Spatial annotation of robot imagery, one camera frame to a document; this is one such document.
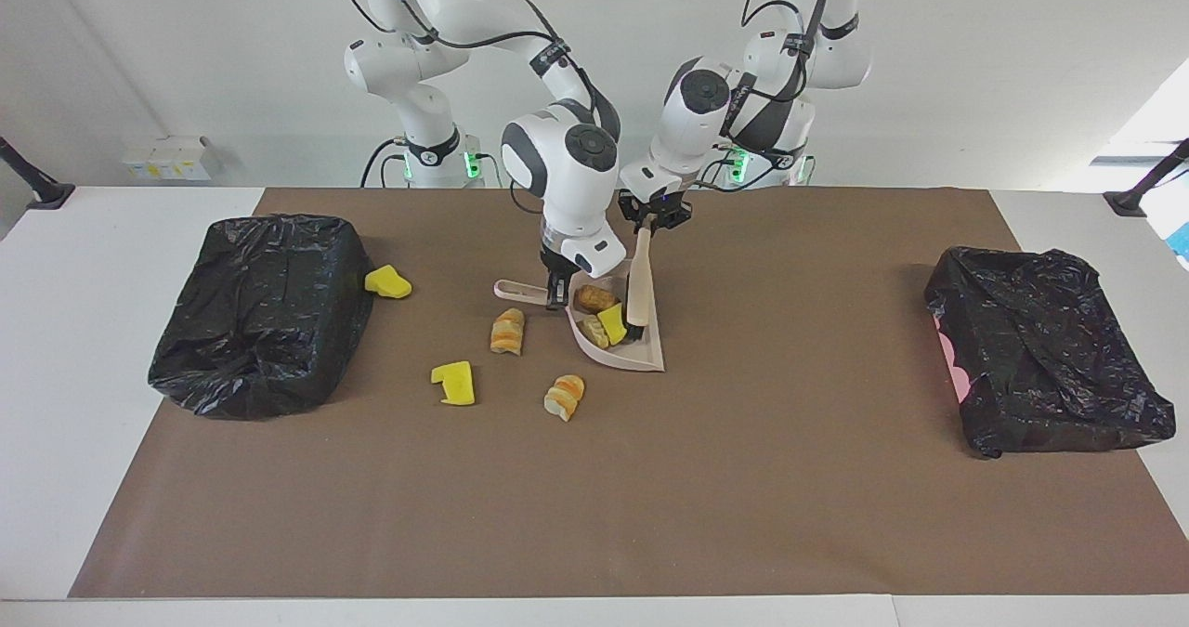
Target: brown paper mat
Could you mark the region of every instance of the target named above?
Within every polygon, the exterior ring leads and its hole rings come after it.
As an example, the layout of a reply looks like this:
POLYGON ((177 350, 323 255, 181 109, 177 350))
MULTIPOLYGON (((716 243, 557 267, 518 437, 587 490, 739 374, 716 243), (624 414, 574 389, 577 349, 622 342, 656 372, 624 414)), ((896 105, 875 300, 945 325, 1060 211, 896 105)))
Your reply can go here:
POLYGON ((921 289, 948 246, 1015 247, 988 194, 693 200, 653 247, 669 371, 641 375, 543 309, 524 357, 487 352, 493 280, 543 278, 507 195, 269 190, 257 213, 351 220, 415 293, 312 414, 163 405, 70 596, 1189 592, 1134 452, 965 450, 921 289), (429 383, 459 359, 471 408, 429 383), (541 406, 566 372, 568 425, 541 406))

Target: white table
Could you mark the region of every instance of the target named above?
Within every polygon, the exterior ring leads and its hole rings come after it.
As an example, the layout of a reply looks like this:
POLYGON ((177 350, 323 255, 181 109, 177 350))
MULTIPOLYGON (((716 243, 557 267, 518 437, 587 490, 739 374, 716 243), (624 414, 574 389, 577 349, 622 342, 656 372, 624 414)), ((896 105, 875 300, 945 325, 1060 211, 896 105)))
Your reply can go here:
MULTIPOLYGON (((1189 596, 63 601, 159 403, 145 374, 205 230, 260 194, 80 188, 0 242, 0 597, 21 600, 0 603, 0 625, 1189 623, 1189 596)), ((1189 272, 1151 228, 1093 195, 995 200, 1025 250, 1101 271, 1157 388, 1189 402, 1189 272)), ((1189 439, 1140 453, 1187 528, 1189 439)))

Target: croissant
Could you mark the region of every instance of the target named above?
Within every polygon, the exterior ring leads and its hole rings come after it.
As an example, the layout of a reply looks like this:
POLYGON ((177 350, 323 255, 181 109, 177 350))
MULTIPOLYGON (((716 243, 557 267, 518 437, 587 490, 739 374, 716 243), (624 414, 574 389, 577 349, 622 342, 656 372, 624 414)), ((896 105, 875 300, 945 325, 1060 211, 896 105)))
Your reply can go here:
POLYGON ((574 305, 589 314, 597 314, 619 305, 619 300, 610 290, 586 284, 574 295, 574 305))
POLYGON ((605 351, 611 347, 611 338, 608 337, 606 327, 603 327, 603 321, 598 316, 586 316, 578 321, 578 331, 599 349, 605 351))
POLYGON ((491 352, 521 355, 524 344, 524 313, 508 309, 491 326, 491 352))
POLYGON ((573 374, 559 376, 545 395, 545 410, 570 422, 578 409, 578 402, 586 394, 586 383, 573 374))

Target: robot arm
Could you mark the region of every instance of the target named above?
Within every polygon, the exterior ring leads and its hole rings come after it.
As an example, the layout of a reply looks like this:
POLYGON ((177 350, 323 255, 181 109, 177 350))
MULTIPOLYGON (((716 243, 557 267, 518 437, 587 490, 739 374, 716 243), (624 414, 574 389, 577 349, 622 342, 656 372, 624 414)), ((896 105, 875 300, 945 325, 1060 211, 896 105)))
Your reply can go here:
POLYGON ((688 219, 691 208, 682 193, 719 138, 765 157, 773 169, 789 169, 801 155, 813 123, 813 104, 806 88, 857 86, 870 68, 870 46, 858 32, 858 0, 769 0, 761 10, 776 7, 784 27, 766 30, 748 43, 742 69, 706 58, 694 58, 674 76, 666 95, 661 123, 648 156, 624 165, 621 194, 624 217, 637 227, 652 220, 656 227, 674 227, 688 219), (699 102, 699 90, 728 93, 725 106, 713 109, 699 102))
POLYGON ((619 119, 547 18, 528 0, 403 0, 423 37, 454 49, 515 52, 554 96, 504 130, 514 183, 545 202, 541 261, 551 308, 565 306, 579 270, 606 275, 627 255, 606 221, 618 173, 619 119))
POLYGON ((455 125, 449 99, 422 83, 454 70, 470 58, 417 35, 414 18, 401 0, 366 0, 373 24, 398 33, 400 44, 357 40, 344 52, 352 83, 386 99, 404 126, 407 169, 420 188, 461 188, 474 176, 467 159, 467 137, 455 125))

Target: sponge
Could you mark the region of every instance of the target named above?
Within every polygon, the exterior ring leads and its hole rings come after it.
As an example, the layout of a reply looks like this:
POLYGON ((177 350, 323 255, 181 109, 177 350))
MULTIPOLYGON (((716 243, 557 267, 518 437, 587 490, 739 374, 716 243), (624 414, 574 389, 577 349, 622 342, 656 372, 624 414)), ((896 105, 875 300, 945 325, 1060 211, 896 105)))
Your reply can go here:
POLYGON ((599 312, 598 319, 603 324, 603 330, 606 330, 606 338, 611 340, 612 346, 618 346, 628 336, 628 327, 623 325, 623 305, 599 312))
POLYGON ((413 293, 413 284, 396 272, 396 268, 384 265, 364 278, 364 289, 382 297, 403 300, 413 293))
POLYGON ((474 403, 474 378, 471 376, 471 363, 466 360, 434 368, 429 382, 442 384, 446 390, 443 405, 468 407, 474 403))

